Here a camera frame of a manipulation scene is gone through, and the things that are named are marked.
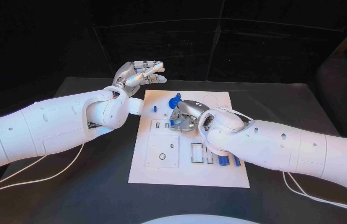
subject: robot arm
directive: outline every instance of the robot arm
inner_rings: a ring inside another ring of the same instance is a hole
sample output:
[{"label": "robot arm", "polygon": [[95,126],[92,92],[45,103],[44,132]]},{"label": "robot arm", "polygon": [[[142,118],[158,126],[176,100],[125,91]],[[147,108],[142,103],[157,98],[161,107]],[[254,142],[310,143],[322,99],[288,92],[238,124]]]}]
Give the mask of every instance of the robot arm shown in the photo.
[{"label": "robot arm", "polygon": [[141,84],[167,82],[154,74],[164,70],[163,62],[128,62],[103,90],[44,100],[2,117],[0,166],[63,152],[121,128],[129,113],[142,114],[144,100],[131,96]]},{"label": "robot arm", "polygon": [[217,155],[230,152],[268,169],[307,174],[347,187],[347,139],[268,121],[244,123],[222,107],[204,112],[199,131]]}]

